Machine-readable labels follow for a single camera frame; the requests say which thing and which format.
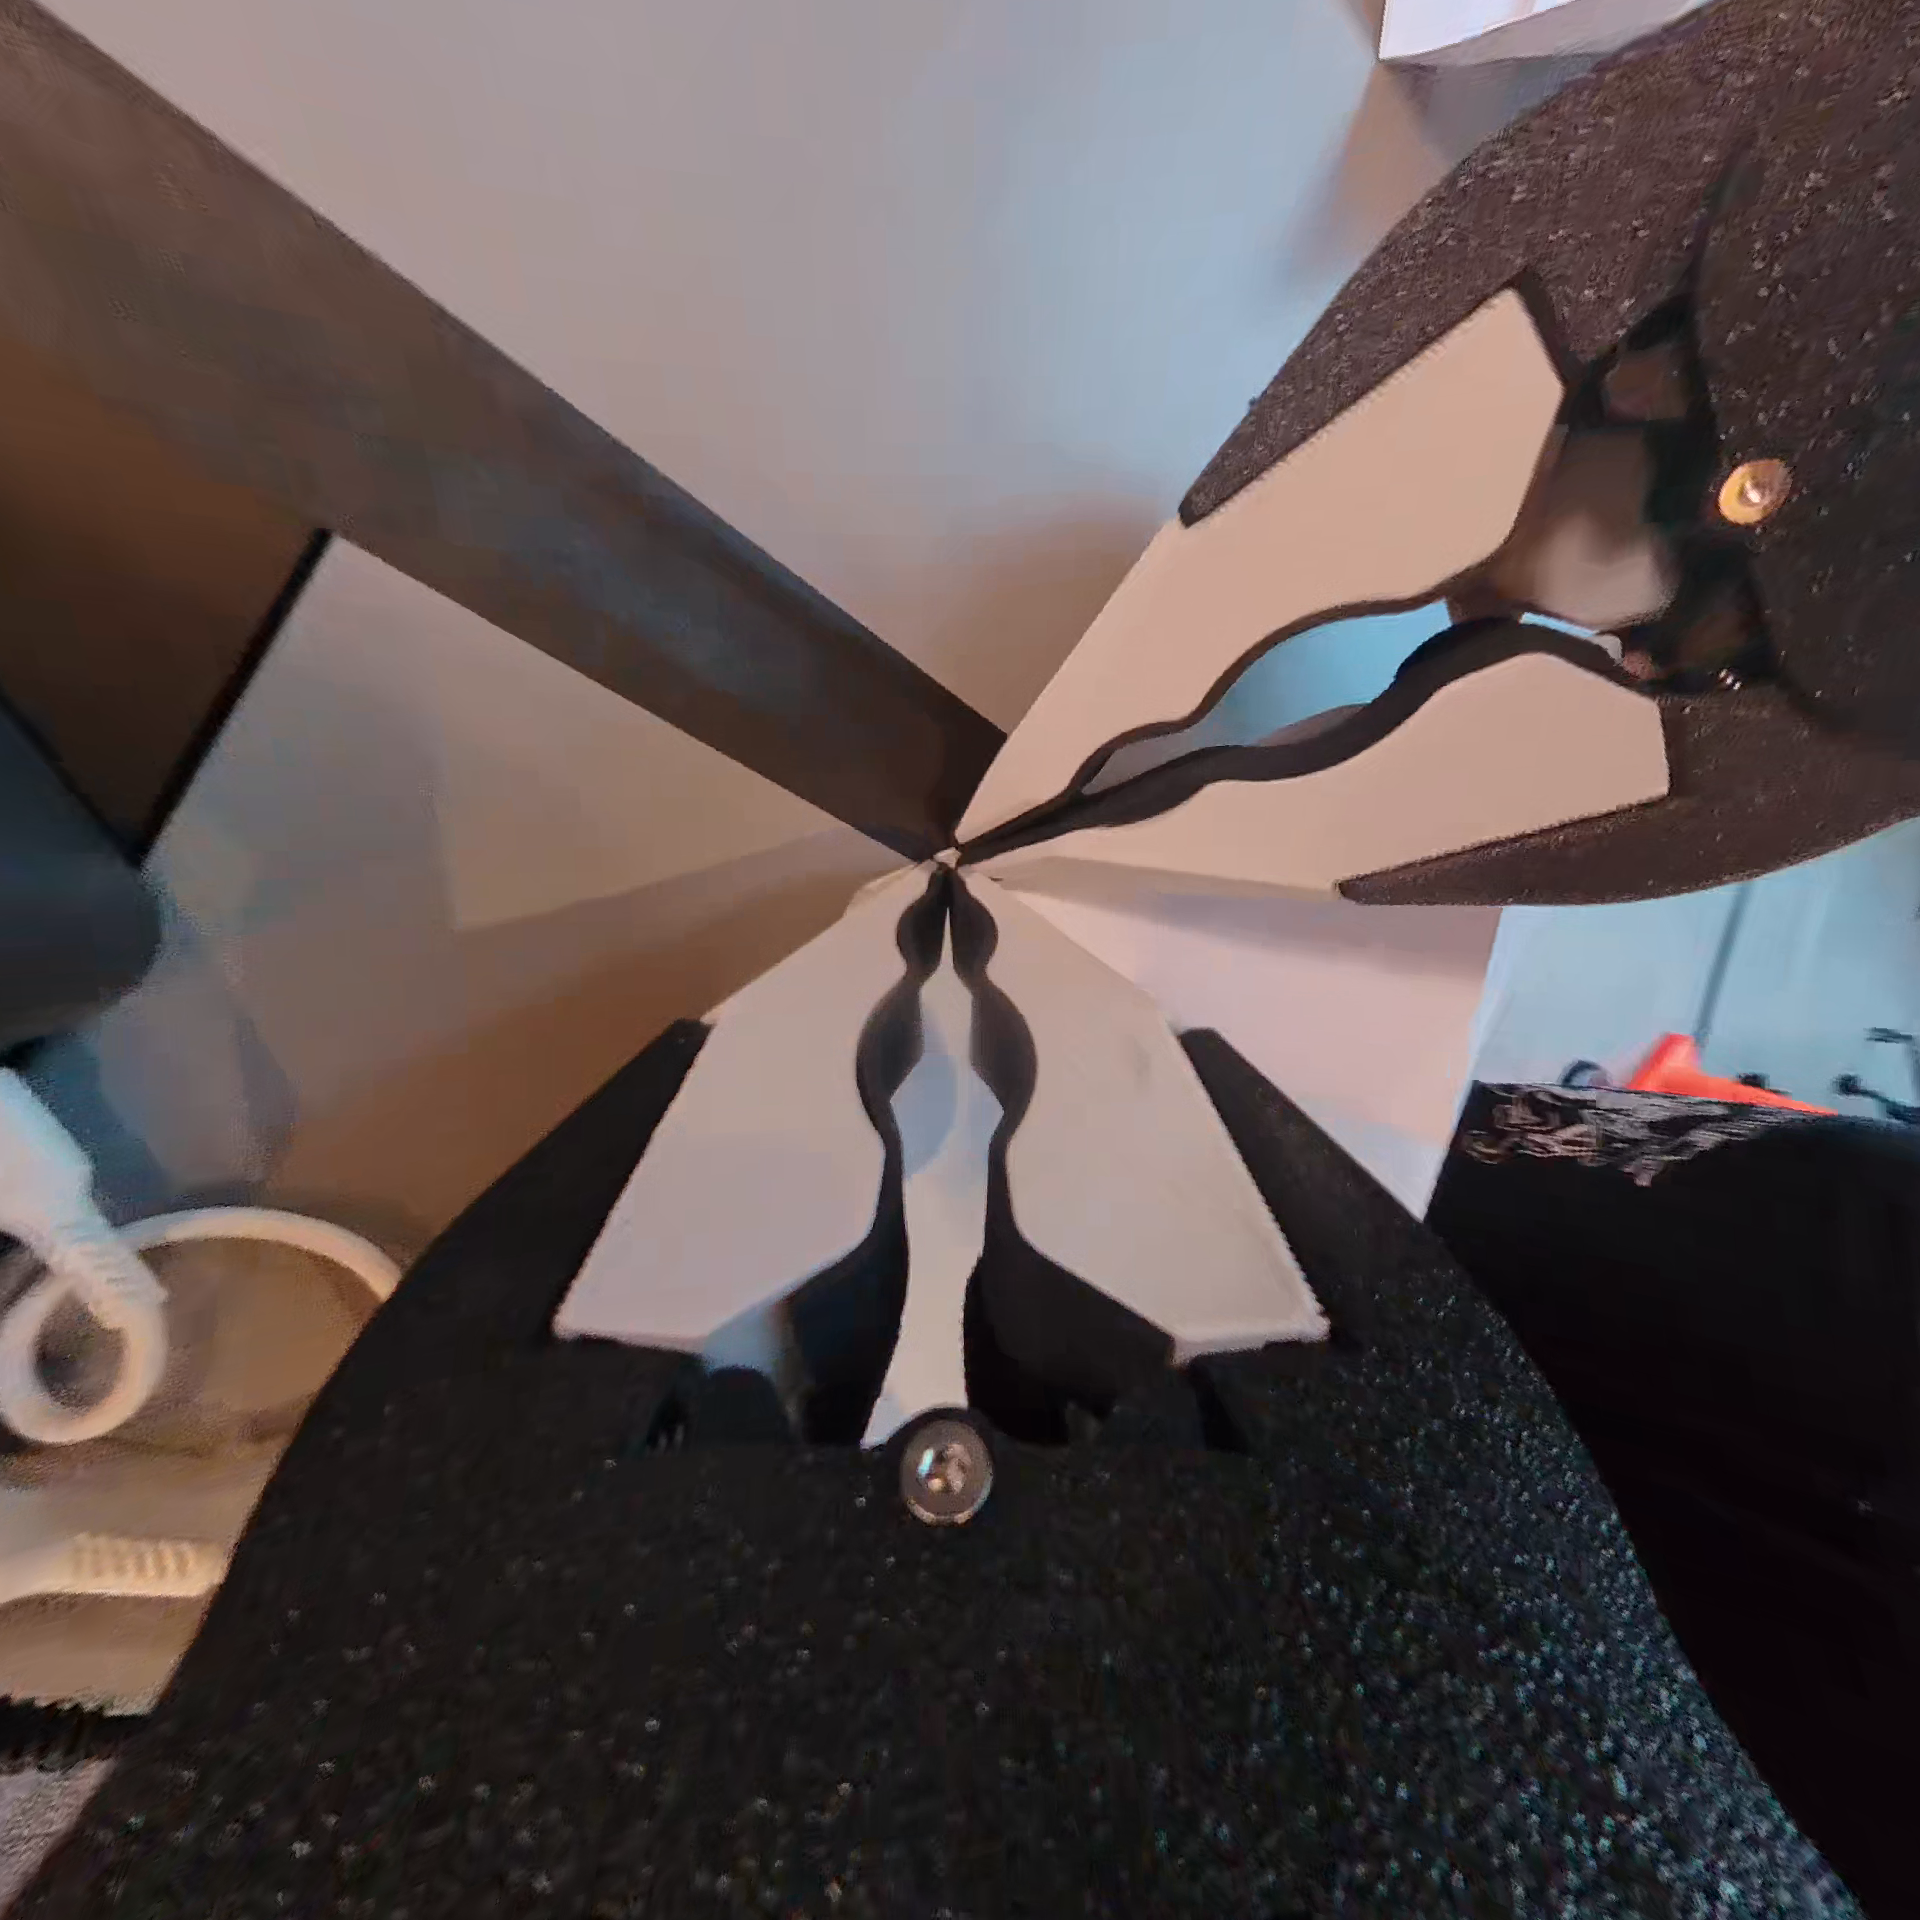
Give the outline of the white desk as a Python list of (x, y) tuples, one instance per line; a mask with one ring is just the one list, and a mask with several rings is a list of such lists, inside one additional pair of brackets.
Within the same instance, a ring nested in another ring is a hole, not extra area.
[[(3, 346), (324, 546), (133, 860), (161, 949), (33, 1043), (87, 1206), (405, 1251), (253, 1445), (238, 1639), (324, 1412), (447, 1280), (558, 1337), (703, 1022), (995, 755), (1366, 260), (1353, 3), (6, 3)], [(1426, 132), (1387, 183), (1441, 177)]]

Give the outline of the white paper sheet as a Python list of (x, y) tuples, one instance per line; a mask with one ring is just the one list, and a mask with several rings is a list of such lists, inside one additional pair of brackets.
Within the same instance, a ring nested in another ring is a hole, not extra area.
[[(1446, 910), (1415, 932), (1387, 910), (1251, 898), (1154, 907), (1018, 894), (1072, 942), (1134, 979), (1180, 1039), (1209, 1030), (1307, 1103), (1394, 1198), (1422, 1202), (1442, 1124), (1466, 1090), (1494, 922)], [(950, 928), (924, 988), (924, 1058), (896, 1092), (904, 1171), (904, 1306), (880, 1388), (875, 1445), (934, 1412), (968, 1405), (962, 1305), (983, 1255), (996, 1097), (973, 1067), (973, 1002)], [(741, 1367), (804, 1393), (792, 1350)]]

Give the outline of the person's black clothing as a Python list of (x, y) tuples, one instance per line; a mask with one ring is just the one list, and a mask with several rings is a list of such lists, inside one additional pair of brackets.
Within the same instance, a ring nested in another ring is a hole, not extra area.
[(1768, 1787), (1871, 1915), (1913, 1915), (1916, 1129), (1476, 1082), (1428, 1224)]

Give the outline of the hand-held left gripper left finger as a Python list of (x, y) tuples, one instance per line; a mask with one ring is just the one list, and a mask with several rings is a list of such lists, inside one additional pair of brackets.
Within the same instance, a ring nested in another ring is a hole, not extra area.
[(721, 1367), (792, 1350), (806, 1438), (875, 1445), (908, 1270), (893, 1102), (924, 1058), (947, 893), (936, 860), (877, 880), (703, 1022), (558, 1337)]

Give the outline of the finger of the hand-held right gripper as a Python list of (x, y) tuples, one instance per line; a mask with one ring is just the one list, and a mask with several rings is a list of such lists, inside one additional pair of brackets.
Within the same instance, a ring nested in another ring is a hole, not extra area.
[(1312, 664), (1407, 611), (1543, 614), (1620, 634), (1678, 562), (1646, 522), (1639, 432), (1569, 426), (1574, 374), (1506, 286), (1243, 482), (1171, 518), (984, 772), (962, 849), (1214, 746), (1312, 733)]
[(1340, 890), (1667, 789), (1649, 692), (1584, 640), (1496, 620), (1418, 654), (1361, 707), (1185, 752), (984, 834), (958, 866), (1026, 890)]

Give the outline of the white paper airplane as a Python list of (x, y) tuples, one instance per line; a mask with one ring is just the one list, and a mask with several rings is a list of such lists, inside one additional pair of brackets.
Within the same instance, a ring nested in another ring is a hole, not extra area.
[(1704, 3), (1384, 3), (1380, 62), (1569, 62), (1609, 55)]

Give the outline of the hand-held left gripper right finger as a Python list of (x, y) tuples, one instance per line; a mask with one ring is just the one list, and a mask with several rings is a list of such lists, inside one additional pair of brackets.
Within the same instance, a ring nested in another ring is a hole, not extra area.
[(1327, 1344), (1330, 1313), (1175, 1028), (991, 880), (947, 890), (973, 1067), (996, 1097), (968, 1402), (1072, 1443), (1195, 1360)]

